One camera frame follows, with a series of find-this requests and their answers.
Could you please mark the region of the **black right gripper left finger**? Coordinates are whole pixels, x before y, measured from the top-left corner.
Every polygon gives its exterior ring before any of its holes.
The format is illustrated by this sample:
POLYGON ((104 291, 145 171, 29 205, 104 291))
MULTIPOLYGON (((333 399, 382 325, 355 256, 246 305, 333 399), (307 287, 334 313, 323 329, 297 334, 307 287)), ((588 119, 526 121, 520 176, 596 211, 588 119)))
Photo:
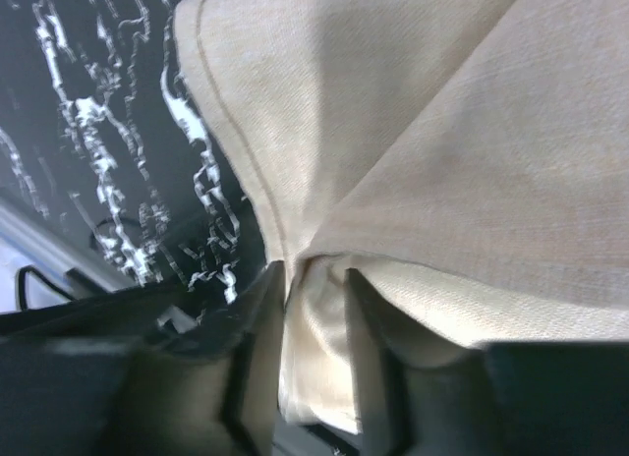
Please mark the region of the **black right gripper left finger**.
POLYGON ((198 352, 134 356, 117 402, 118 454, 270 454, 285 286, 284 265, 273 262, 210 315, 198 352))

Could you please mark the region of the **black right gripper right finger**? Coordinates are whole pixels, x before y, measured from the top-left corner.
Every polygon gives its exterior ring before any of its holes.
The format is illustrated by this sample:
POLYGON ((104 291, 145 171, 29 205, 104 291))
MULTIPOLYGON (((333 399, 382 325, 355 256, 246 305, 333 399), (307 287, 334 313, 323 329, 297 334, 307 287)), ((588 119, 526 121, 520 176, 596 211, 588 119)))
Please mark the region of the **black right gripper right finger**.
POLYGON ((486 454, 481 354, 415 322, 356 269, 346 292, 362 454, 486 454))

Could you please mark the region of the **beige cloth napkin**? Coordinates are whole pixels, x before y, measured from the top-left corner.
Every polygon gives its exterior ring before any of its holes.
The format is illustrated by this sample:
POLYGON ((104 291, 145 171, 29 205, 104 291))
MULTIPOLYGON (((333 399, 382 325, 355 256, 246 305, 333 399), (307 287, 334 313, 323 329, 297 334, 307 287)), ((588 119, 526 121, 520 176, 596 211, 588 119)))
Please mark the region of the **beige cloth napkin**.
POLYGON ((471 347, 628 334, 628 0, 183 0, 200 113, 286 266, 279 406, 354 432, 348 268, 471 347))

